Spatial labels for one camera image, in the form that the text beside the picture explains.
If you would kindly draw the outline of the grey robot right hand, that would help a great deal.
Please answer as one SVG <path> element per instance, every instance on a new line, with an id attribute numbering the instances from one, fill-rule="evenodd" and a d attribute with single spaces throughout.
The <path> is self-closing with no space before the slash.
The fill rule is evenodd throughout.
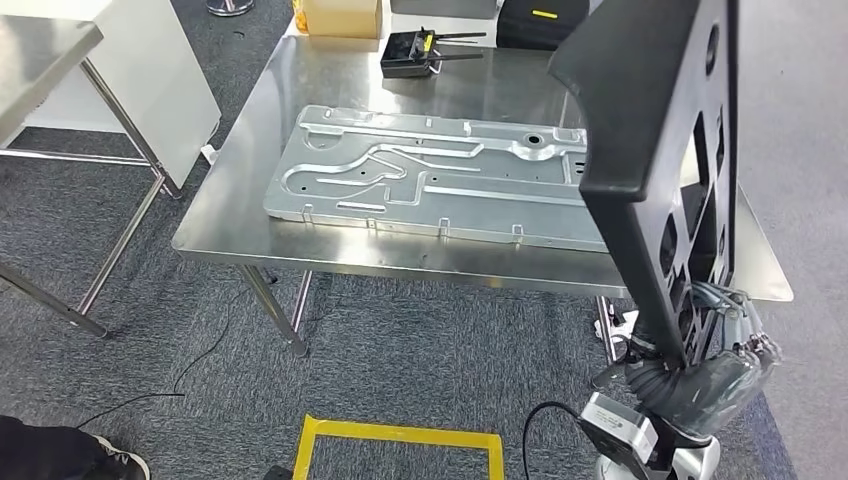
<path id="1" fill-rule="evenodd" d="M 761 392 L 783 355 L 748 293 L 696 281 L 693 296 L 696 307 L 720 317 L 720 351 L 689 370 L 672 370 L 636 325 L 625 379 L 647 410 L 691 438 L 705 438 Z"/>

